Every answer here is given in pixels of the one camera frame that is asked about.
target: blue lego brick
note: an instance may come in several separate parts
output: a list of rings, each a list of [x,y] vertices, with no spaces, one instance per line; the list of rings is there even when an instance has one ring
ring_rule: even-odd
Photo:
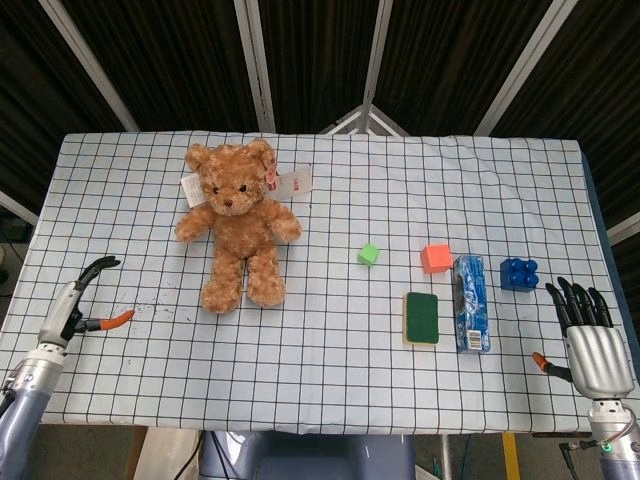
[[[453,282],[458,351],[488,352],[491,345],[482,257],[458,257],[453,264]]]
[[[500,288],[516,292],[530,292],[538,285],[535,260],[507,258],[500,264]]]

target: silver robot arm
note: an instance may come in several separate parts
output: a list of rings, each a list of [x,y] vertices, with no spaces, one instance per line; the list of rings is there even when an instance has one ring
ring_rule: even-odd
[[[115,328],[133,316],[131,310],[111,320],[82,320],[78,310],[88,283],[102,269],[118,264],[115,257],[101,258],[78,280],[63,287],[42,324],[38,346],[7,376],[0,404],[0,479],[26,478],[29,448],[62,373],[65,349],[73,335]]]
[[[577,479],[571,450],[597,447],[606,480],[640,480],[640,428],[623,399],[633,390],[633,377],[620,332],[613,328],[609,309],[594,288],[587,291],[558,278],[564,295],[552,284],[553,298],[567,348],[569,368],[549,363],[539,353],[533,358],[545,373],[572,382],[592,400],[589,423],[593,440],[563,443],[560,450]]]

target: brown teddy bear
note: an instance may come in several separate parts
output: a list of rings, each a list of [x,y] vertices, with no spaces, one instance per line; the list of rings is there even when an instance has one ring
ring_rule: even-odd
[[[176,237],[190,242],[210,228],[215,234],[213,274],[202,290],[202,305],[229,312],[242,297],[244,260],[249,265],[249,298],[269,307],[284,301],[273,237],[288,243],[302,229],[293,212],[265,198],[265,175],[275,167],[273,148],[262,139],[249,145],[192,145],[187,164],[200,175],[205,204],[195,207],[176,227]]]

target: red cube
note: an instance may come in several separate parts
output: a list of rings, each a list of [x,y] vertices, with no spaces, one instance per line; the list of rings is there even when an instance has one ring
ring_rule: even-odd
[[[420,254],[424,273],[446,272],[453,266],[451,251],[446,243],[427,245]]]

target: teddy bear ear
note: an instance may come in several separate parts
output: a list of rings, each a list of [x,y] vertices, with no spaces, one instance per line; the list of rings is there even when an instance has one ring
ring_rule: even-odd
[[[209,149],[204,145],[194,144],[187,150],[185,160],[194,172],[200,171],[202,164],[209,158]]]
[[[276,152],[265,140],[256,138],[247,145],[251,155],[257,158],[262,166],[267,170],[276,161]]]

